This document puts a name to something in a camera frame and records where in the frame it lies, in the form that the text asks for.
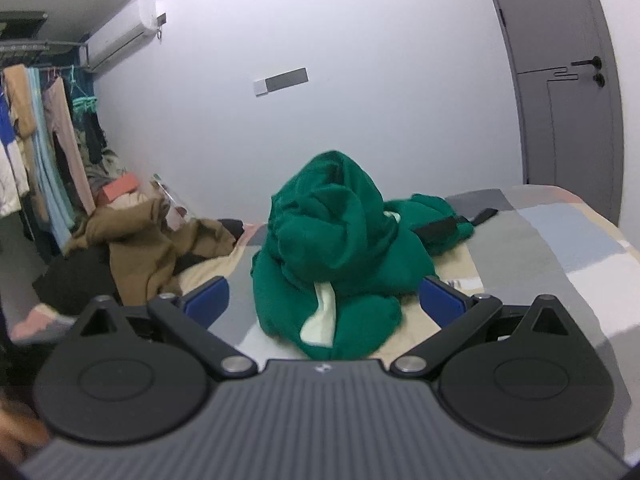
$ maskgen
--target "bedsheet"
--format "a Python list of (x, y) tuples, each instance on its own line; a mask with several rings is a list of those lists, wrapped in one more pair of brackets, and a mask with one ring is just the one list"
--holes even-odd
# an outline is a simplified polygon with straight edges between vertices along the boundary
[[(629, 464), (640, 461), (640, 253), (613, 224), (558, 187), (483, 189), (447, 200), (468, 218), (487, 207), (500, 213), (466, 243), (434, 259), (440, 279), (465, 294), (489, 292), (506, 304), (556, 295), (615, 384), (614, 403), (598, 439)], [(258, 324), (250, 269), (265, 236), (264, 224), (247, 224), (232, 254), (180, 276), (185, 293), (213, 276), (228, 279), (230, 304), (209, 331), (261, 367), (270, 358), (306, 358), (292, 344), (265, 335)], [(386, 366), (439, 330), (415, 296), (402, 298), (402, 311), (401, 325), (370, 356)], [(40, 305), (12, 337), (47, 338), (71, 323)]]

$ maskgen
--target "white logo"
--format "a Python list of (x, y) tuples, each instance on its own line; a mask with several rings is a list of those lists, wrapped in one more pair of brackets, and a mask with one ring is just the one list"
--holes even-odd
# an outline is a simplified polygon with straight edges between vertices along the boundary
[(327, 372), (330, 372), (333, 369), (334, 368), (331, 365), (328, 365), (327, 363), (322, 363), (321, 365), (318, 365), (316, 367), (316, 372), (321, 373), (321, 374), (325, 374)]

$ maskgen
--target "black door handle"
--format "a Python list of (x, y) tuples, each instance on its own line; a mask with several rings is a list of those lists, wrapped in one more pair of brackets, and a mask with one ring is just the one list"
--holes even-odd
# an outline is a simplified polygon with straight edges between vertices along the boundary
[(604, 76), (600, 72), (593, 76), (593, 80), (598, 84), (600, 88), (607, 84), (606, 79), (604, 79)]
[(602, 68), (602, 60), (600, 56), (594, 56), (593, 59), (585, 59), (584, 61), (574, 61), (571, 66), (593, 65), (596, 70)]

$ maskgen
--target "circular black cover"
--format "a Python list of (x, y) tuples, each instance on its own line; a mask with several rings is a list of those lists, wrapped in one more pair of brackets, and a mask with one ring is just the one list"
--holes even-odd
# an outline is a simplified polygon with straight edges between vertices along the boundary
[(455, 355), (440, 395), (463, 423), (518, 444), (555, 444), (596, 431), (612, 384), (593, 349), (568, 335), (512, 336)]
[(207, 396), (191, 355), (135, 337), (62, 343), (40, 371), (34, 400), (55, 433), (95, 444), (155, 438), (187, 421)]

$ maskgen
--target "door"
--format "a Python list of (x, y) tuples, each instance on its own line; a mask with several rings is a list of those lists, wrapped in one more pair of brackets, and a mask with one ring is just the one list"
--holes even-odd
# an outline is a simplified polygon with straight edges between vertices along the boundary
[(527, 181), (614, 223), (622, 198), (618, 72), (599, 0), (495, 0), (520, 102)]

